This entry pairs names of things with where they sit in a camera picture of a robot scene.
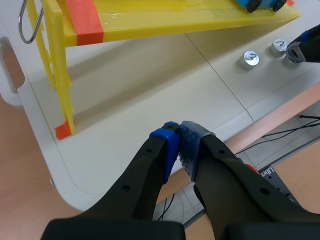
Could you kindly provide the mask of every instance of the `screw hole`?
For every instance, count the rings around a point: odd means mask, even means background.
[[[261,192],[262,194],[264,194],[264,195],[269,195],[269,194],[270,194],[269,190],[266,189],[266,188],[261,188],[261,189],[260,189],[260,192]]]
[[[127,185],[123,185],[123,186],[121,187],[121,190],[124,191],[124,192],[129,192],[129,191],[130,191],[130,187],[127,186]]]

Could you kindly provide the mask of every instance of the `black cable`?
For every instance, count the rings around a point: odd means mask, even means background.
[[[172,202],[174,201],[175,198],[175,193],[172,195],[171,201],[168,205],[168,207],[166,208],[166,210],[161,214],[161,216],[157,219],[157,221],[159,221],[161,218],[163,218],[163,216],[165,215],[165,213],[168,211],[168,209],[170,208]]]
[[[269,136],[273,136],[273,135],[277,135],[277,134],[283,134],[283,133],[287,133],[287,132],[290,132],[290,131],[293,131],[293,130],[299,130],[299,129],[306,129],[306,128],[313,128],[313,127],[316,127],[316,126],[319,126],[320,123],[317,123],[317,124],[312,124],[312,125],[309,125],[309,126],[304,126],[304,127],[297,127],[297,128],[293,128],[293,129],[289,129],[289,130],[285,130],[285,131],[278,131],[278,132],[275,132],[275,133],[271,133],[271,134],[266,134],[264,136],[262,136],[262,138],[265,138],[265,137],[269,137]]]
[[[165,212],[165,210],[166,210],[167,200],[168,200],[168,198],[166,197],[166,198],[165,198],[165,202],[164,202],[164,206],[163,206],[163,213],[162,213],[162,219],[161,219],[161,221],[164,220],[164,212]]]
[[[250,147],[248,147],[248,148],[246,148],[246,149],[244,149],[244,150],[242,150],[242,151],[239,151],[237,154],[243,153],[244,151],[247,151],[248,149],[251,149],[251,148],[253,148],[253,147],[257,146],[257,145],[265,144],[265,143],[268,143],[268,142],[272,142],[272,141],[275,141],[275,140],[282,139],[282,138],[288,136],[289,134],[292,134],[293,132],[295,132],[295,131],[297,131],[297,130],[299,130],[299,129],[302,129],[302,128],[310,125],[310,124],[313,124],[313,123],[315,123],[315,122],[317,122],[317,121],[319,121],[319,119],[318,119],[318,120],[314,120],[314,121],[312,121],[312,122],[309,122],[308,124],[303,125],[303,126],[301,126],[301,127],[298,127],[298,128],[296,128],[295,130],[292,130],[291,132],[289,132],[289,133],[287,133],[287,134],[285,134],[285,135],[283,135],[283,136],[277,137],[277,138],[275,138],[275,139],[270,139],[270,140],[267,140],[267,141],[258,142],[258,143],[254,144],[254,145],[252,145],[252,146],[250,146]]]

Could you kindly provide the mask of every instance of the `white tabletop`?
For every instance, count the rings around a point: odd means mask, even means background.
[[[303,2],[312,11],[319,9],[318,1]],[[318,81],[316,64],[306,63],[293,73],[266,51],[274,39],[292,40],[319,24],[305,17],[266,36],[269,26],[257,26],[72,47],[66,52],[77,133],[58,141],[55,128],[64,122],[58,93],[46,77],[36,43],[26,45],[19,37],[20,4],[10,1],[1,15],[1,35],[10,39],[26,76],[18,95],[57,190],[80,210],[103,196],[150,132],[165,122],[192,120],[226,140],[252,124],[249,114],[257,120]],[[27,18],[23,28],[30,33]],[[243,34],[254,29],[253,36]],[[246,50],[261,57],[250,72],[236,65]],[[306,77],[306,72],[313,75]],[[173,171],[180,168],[177,161]]]

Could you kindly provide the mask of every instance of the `metal handle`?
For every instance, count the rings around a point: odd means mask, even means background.
[[[40,27],[40,23],[42,21],[42,18],[44,16],[44,8],[43,6],[41,7],[40,9],[40,12],[39,12],[39,15],[38,15],[38,19],[36,20],[36,23],[35,23],[35,27],[34,27],[34,30],[32,32],[32,35],[30,37],[29,40],[27,40],[24,36],[24,32],[22,30],[22,18],[24,16],[24,13],[25,13],[25,9],[26,9],[26,5],[27,5],[27,1],[28,0],[23,0],[22,2],[22,6],[21,6],[21,9],[20,9],[20,13],[19,13],[19,17],[18,17],[18,28],[19,28],[19,34],[20,34],[20,37],[22,39],[22,41],[26,44],[30,44],[32,43],[35,38],[36,38],[36,35],[37,35],[37,32],[39,30],[39,27]]]

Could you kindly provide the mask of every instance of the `toy car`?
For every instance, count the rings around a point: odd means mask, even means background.
[[[237,0],[237,2],[245,7],[249,13],[253,13],[260,8],[272,8],[277,12],[286,4],[287,0]]]

